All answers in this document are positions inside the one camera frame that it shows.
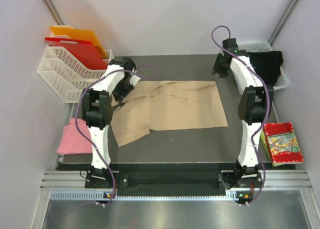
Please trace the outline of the beige t shirt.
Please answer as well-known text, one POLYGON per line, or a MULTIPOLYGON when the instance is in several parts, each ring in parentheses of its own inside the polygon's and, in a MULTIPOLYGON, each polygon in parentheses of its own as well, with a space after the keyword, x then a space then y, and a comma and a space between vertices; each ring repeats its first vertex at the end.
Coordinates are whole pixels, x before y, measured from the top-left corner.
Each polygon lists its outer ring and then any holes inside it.
POLYGON ((225 111, 214 81, 141 81, 113 113, 111 128, 119 147, 151 131, 227 127, 225 111))

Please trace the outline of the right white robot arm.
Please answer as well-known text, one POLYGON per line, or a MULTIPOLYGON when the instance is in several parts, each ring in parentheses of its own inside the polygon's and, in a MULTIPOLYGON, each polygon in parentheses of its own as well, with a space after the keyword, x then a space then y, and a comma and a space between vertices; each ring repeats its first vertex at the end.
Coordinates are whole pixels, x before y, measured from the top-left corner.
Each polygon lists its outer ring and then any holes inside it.
POLYGON ((242 141, 230 184, 260 187, 263 177, 259 172, 259 139, 270 115, 274 89, 255 72, 248 53, 239 49, 235 38, 223 40, 220 49, 222 52, 218 54, 212 72, 221 78, 233 75, 241 94, 237 111, 242 123, 242 141))

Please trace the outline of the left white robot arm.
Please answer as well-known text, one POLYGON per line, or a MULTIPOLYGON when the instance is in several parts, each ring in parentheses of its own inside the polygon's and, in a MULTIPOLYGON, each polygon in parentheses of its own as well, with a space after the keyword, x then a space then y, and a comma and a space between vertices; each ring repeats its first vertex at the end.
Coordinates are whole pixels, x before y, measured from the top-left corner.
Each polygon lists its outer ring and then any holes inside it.
POLYGON ((81 116, 89 130, 92 145, 92 162, 86 176, 86 188, 112 188, 115 184, 110 169, 108 130, 113 118, 112 98, 121 101, 141 80, 137 67, 130 57, 112 59, 106 72, 81 96, 81 116))

